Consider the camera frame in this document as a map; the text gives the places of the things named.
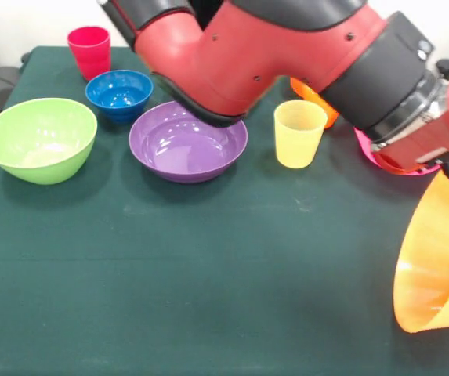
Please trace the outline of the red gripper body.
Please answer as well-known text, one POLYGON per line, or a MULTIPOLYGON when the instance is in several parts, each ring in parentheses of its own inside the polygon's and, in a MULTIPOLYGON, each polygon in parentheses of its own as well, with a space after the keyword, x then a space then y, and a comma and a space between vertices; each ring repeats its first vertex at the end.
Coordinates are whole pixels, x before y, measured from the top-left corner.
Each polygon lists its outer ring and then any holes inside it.
POLYGON ((405 174, 449 153, 449 81, 433 79, 427 96, 413 95, 375 128, 372 155, 388 172, 405 174))

